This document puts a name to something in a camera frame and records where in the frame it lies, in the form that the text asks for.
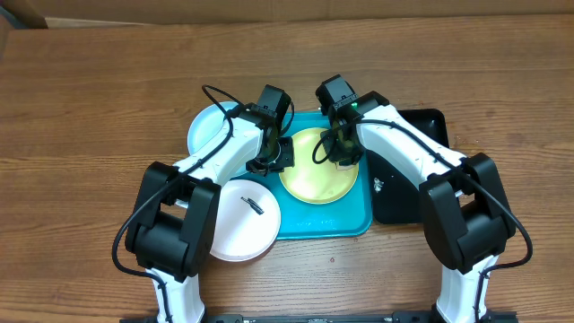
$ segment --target black tray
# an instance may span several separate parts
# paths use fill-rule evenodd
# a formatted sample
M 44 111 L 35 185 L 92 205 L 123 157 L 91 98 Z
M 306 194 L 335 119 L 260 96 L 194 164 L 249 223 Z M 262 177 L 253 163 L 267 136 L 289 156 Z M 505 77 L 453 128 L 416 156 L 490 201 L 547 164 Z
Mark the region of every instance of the black tray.
M 437 109 L 401 110 L 398 113 L 411 125 L 439 144 L 448 147 L 445 116 Z M 393 165 L 367 151 L 370 197 L 375 221 L 383 224 L 420 223 L 418 189 Z M 376 191 L 375 182 L 382 183 Z

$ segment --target yellow plate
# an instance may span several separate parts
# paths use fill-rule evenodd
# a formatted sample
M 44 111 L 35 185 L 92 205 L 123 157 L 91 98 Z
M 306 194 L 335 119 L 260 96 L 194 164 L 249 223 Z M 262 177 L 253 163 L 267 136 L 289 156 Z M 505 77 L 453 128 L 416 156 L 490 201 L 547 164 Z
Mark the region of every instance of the yellow plate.
M 357 180 L 359 165 L 348 170 L 337 170 L 336 166 L 325 161 L 317 165 L 311 159 L 315 145 L 321 138 L 324 128 L 309 128 L 299 131 L 293 138 L 295 166 L 285 168 L 279 179 L 285 189 L 299 200 L 311 204 L 331 203 L 343 197 Z M 325 158 L 325 149 L 317 151 L 317 160 Z

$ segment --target white arm segment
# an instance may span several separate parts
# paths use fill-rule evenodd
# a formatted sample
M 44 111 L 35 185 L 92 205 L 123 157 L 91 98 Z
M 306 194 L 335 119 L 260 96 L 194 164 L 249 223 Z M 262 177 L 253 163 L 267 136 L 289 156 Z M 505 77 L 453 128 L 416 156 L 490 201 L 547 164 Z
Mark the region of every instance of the white arm segment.
M 462 153 L 452 151 L 430 139 L 424 133 L 406 122 L 392 105 L 378 106 L 365 113 L 364 119 L 395 122 L 418 136 L 435 152 L 440 153 L 451 164 L 460 165 Z M 407 177 L 418 189 L 432 173 L 444 174 L 449 170 L 429 155 L 411 137 L 400 130 L 377 124 L 359 124 L 357 133 L 361 144 L 389 161 L 397 170 Z
M 168 292 L 168 306 L 170 306 L 171 319 L 173 323 L 199 323 L 205 313 L 205 305 L 199 297 L 199 275 L 188 277 L 183 283 L 178 283 L 173 276 L 158 269 L 146 269 L 146 272 L 158 275 L 166 284 Z M 160 313 L 158 322 L 167 322 L 165 308 L 163 307 L 163 296 L 158 283 L 153 281 L 155 296 L 158 299 Z
M 223 120 L 222 129 L 201 149 L 183 161 L 175 163 L 179 171 L 193 166 L 200 158 L 204 158 L 229 132 L 229 123 Z M 235 174 L 237 169 L 245 167 L 245 163 L 257 157 L 263 139 L 263 130 L 257 128 L 253 122 L 241 118 L 233 119 L 233 137 L 211 159 L 206 161 L 202 168 L 193 171 L 190 176 L 196 179 L 211 179 L 221 186 L 225 185 Z M 177 205 L 187 208 L 188 203 L 177 201 Z M 173 323 L 199 323 L 204 315 L 205 306 L 199 297 L 199 275 L 188 277 L 183 283 L 173 279 L 172 275 L 163 273 L 158 269 L 147 269 L 147 272 L 156 274 L 166 283 L 168 304 Z M 166 314 L 163 308 L 163 296 L 158 284 L 153 281 L 155 294 L 158 299 L 160 313 L 158 322 L 165 322 Z
M 442 267 L 442 285 L 437 300 L 437 310 L 447 323 L 474 323 L 474 300 L 478 280 L 484 268 L 496 264 L 498 256 L 490 256 L 473 266 L 473 270 L 462 275 L 458 270 Z M 484 279 L 483 292 L 479 301 L 480 317 L 486 314 L 484 297 L 488 281 Z

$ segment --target wooden tabletop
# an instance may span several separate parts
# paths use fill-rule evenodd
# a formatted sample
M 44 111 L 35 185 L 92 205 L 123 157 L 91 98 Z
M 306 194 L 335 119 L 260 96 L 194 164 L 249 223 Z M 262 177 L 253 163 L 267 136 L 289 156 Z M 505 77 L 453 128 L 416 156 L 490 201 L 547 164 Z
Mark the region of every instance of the wooden tabletop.
M 399 109 L 440 109 L 454 149 L 496 161 L 535 255 L 492 276 L 487 305 L 574 321 L 574 17 L 560 15 L 11 31 L 0 320 L 152 315 L 151 281 L 118 272 L 110 247 L 145 168 L 187 156 L 210 104 L 201 84 L 253 101 L 270 83 L 311 110 L 334 74 Z M 524 253 L 517 236 L 501 261 Z M 200 282 L 212 314 L 374 314 L 429 309 L 439 275 L 421 226 L 374 223 L 357 238 L 279 241 L 245 264 L 211 259 Z

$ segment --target teal tray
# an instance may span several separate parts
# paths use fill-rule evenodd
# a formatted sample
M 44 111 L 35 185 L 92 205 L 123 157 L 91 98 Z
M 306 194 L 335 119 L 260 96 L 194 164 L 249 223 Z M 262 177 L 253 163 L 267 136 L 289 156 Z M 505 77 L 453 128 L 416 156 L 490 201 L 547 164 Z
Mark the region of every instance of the teal tray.
M 287 114 L 285 120 L 290 117 L 291 114 Z M 320 112 L 295 113 L 291 128 L 285 135 L 291 136 L 311 127 L 329 128 L 329 123 Z M 248 173 L 237 179 L 253 180 L 274 194 L 281 209 L 278 240 L 354 237 L 363 234 L 372 223 L 369 173 L 365 158 L 359 162 L 359 176 L 351 190 L 340 199 L 325 205 L 312 205 L 293 197 L 276 173 L 267 177 Z

